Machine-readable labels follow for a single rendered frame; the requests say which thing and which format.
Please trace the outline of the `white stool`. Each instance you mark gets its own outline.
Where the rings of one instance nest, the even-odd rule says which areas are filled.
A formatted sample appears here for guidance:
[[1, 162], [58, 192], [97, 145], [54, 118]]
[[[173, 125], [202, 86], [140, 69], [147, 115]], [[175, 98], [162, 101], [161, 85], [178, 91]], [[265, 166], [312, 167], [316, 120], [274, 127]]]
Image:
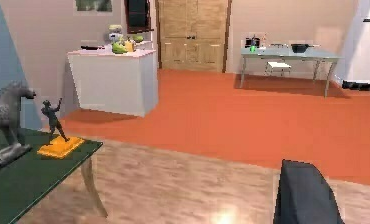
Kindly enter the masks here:
[[274, 71], [284, 75], [286, 72], [291, 72], [291, 66], [285, 62], [268, 61], [265, 66], [265, 74], [271, 75]]

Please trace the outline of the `white and green jar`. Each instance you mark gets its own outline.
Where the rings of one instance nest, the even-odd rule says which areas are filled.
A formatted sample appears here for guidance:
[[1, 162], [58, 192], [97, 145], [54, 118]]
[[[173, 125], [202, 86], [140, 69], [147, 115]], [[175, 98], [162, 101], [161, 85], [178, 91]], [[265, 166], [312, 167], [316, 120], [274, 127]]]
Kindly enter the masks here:
[[120, 24], [111, 24], [109, 26], [109, 40], [114, 43], [123, 37], [122, 26]]

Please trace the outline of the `dark framed window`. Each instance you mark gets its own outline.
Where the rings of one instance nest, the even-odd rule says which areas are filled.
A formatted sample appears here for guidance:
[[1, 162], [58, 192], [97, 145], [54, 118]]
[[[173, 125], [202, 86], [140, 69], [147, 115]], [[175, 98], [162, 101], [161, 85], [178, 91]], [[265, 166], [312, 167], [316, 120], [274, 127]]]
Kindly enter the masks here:
[[130, 34], [151, 30], [149, 0], [124, 0], [127, 32]]

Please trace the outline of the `pale blue-grey table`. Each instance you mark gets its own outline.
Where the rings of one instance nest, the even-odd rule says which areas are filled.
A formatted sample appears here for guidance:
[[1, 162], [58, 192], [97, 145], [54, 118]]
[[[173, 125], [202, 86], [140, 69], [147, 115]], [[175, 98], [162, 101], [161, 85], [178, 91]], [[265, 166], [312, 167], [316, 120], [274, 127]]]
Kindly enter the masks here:
[[330, 86], [331, 76], [334, 72], [334, 69], [340, 59], [340, 57], [334, 53], [317, 49], [316, 45], [311, 45], [304, 53], [294, 53], [292, 48], [265, 48], [259, 49], [257, 48], [255, 52], [250, 52], [249, 48], [243, 48], [241, 50], [241, 80], [240, 80], [240, 88], [244, 86], [245, 81], [245, 69], [247, 67], [247, 61], [249, 59], [275, 59], [275, 62], [285, 62], [290, 60], [298, 60], [298, 61], [312, 61], [314, 62], [313, 67], [313, 81], [316, 81], [317, 74], [319, 67], [322, 63], [329, 63], [330, 68], [329, 71], [326, 73], [326, 81], [325, 81], [325, 89], [324, 89], [324, 96], [328, 95], [328, 90]]

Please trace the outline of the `dark green table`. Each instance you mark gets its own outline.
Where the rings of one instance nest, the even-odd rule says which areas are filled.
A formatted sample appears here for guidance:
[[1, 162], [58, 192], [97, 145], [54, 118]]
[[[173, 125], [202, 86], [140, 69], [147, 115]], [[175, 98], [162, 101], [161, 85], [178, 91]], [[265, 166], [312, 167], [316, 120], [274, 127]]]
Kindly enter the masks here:
[[48, 140], [46, 132], [24, 129], [23, 133], [33, 149], [0, 169], [0, 224], [15, 224], [78, 167], [99, 214], [108, 216], [95, 188], [92, 172], [91, 156], [103, 145], [102, 142], [85, 140], [64, 159], [52, 159], [37, 153]]

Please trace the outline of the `green framed picture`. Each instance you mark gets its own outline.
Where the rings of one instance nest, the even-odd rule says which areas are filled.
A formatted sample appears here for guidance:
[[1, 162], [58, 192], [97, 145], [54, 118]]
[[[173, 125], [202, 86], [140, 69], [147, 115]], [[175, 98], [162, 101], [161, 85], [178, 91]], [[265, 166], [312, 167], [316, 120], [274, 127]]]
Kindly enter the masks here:
[[75, 0], [78, 11], [112, 12], [111, 0]]

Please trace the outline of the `white kitchen counter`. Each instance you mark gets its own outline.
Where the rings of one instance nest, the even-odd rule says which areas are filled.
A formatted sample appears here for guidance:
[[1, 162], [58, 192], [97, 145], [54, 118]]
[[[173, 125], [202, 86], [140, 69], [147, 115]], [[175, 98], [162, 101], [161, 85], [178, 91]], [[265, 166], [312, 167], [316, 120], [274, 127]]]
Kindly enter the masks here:
[[68, 52], [67, 58], [80, 108], [145, 117], [158, 105], [154, 49], [115, 54], [106, 47]]

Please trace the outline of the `wooden double door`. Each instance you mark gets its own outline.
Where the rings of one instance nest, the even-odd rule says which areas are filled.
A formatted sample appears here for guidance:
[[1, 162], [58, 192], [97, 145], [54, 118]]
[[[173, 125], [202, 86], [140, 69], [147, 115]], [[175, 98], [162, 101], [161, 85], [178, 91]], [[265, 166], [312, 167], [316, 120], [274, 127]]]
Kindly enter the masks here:
[[160, 66], [223, 72], [232, 0], [157, 0]]

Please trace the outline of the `white fridge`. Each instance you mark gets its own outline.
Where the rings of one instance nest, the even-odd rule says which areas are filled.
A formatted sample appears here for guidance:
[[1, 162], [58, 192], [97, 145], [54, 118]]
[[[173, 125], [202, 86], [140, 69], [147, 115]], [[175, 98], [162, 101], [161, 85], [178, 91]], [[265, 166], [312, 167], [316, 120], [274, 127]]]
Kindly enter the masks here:
[[370, 91], [370, 23], [365, 18], [370, 18], [370, 0], [359, 0], [335, 71], [343, 89]]

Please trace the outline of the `grey horse statue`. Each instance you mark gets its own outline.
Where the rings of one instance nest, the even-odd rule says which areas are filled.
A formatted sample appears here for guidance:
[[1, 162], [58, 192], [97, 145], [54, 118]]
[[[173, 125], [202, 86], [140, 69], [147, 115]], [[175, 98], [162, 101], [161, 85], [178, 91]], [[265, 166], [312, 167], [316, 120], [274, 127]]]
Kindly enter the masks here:
[[28, 153], [32, 147], [25, 143], [21, 131], [21, 98], [34, 99], [36, 92], [21, 81], [12, 81], [0, 90], [0, 131], [8, 146], [0, 149], [0, 168]]

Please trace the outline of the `dark figurine on yellow base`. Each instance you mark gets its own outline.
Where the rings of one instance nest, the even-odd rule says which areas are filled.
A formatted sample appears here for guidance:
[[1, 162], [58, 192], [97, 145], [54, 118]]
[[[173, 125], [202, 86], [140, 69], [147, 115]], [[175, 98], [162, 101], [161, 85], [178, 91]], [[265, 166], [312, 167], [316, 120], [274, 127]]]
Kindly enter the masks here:
[[60, 110], [62, 99], [56, 107], [49, 100], [43, 101], [41, 112], [48, 118], [49, 134], [48, 141], [37, 151], [42, 156], [63, 159], [84, 143], [80, 137], [68, 137], [62, 127], [56, 113]]

